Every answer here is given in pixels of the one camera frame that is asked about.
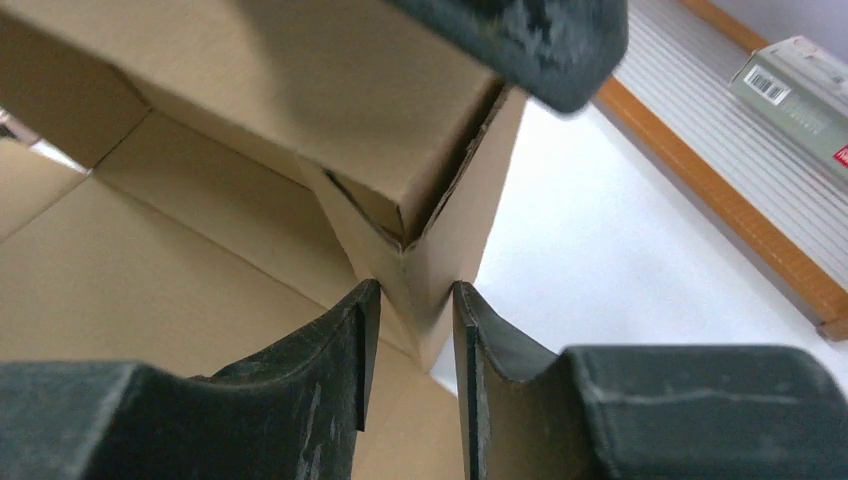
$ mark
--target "corrugated surface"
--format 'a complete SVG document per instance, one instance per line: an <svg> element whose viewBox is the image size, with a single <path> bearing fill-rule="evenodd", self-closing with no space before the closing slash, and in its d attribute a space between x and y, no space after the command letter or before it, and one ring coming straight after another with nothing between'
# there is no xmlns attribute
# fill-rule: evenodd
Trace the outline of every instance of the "corrugated surface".
<svg viewBox="0 0 848 480"><path fill-rule="evenodd" d="M631 0L615 76L848 288L848 186L728 91L748 55L675 0Z"/></svg>

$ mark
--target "wooden trim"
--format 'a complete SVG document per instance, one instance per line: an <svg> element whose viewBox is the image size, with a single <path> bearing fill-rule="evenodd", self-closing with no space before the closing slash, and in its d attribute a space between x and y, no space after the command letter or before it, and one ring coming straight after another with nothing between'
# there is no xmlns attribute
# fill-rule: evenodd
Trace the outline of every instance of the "wooden trim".
<svg viewBox="0 0 848 480"><path fill-rule="evenodd" d="M848 339L848 292L748 203L618 80L597 100L653 150L695 194L794 289L824 321L831 338Z"/></svg>
<svg viewBox="0 0 848 480"><path fill-rule="evenodd" d="M709 0L681 0L681 3L733 43L749 52L769 46L765 38Z"/></svg>

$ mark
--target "wall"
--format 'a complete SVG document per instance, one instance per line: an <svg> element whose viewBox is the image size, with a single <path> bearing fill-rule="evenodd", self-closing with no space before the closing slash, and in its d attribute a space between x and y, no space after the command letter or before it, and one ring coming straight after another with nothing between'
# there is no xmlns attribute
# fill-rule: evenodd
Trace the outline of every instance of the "wall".
<svg viewBox="0 0 848 480"><path fill-rule="evenodd" d="M771 42L804 35L848 62L846 0L713 0Z"/></svg>

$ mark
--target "gray box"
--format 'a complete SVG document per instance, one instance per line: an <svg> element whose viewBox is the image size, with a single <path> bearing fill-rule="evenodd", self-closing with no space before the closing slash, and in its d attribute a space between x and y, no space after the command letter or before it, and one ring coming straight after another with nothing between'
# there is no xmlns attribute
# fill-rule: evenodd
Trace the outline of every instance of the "gray box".
<svg viewBox="0 0 848 480"><path fill-rule="evenodd" d="M792 37L754 52L730 90L848 182L848 66Z"/></svg>

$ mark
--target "wooden strip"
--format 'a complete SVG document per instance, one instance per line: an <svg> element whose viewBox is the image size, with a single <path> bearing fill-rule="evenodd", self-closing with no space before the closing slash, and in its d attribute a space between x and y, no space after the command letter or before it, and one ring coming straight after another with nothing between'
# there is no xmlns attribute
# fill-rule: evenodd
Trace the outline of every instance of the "wooden strip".
<svg viewBox="0 0 848 480"><path fill-rule="evenodd" d="M709 0L681 0L681 3L733 43L749 52L769 46L765 38Z"/></svg>
<svg viewBox="0 0 848 480"><path fill-rule="evenodd" d="M824 321L822 331L848 339L848 292L805 255L762 213L671 131L618 80L607 81L597 99L653 150L680 179Z"/></svg>

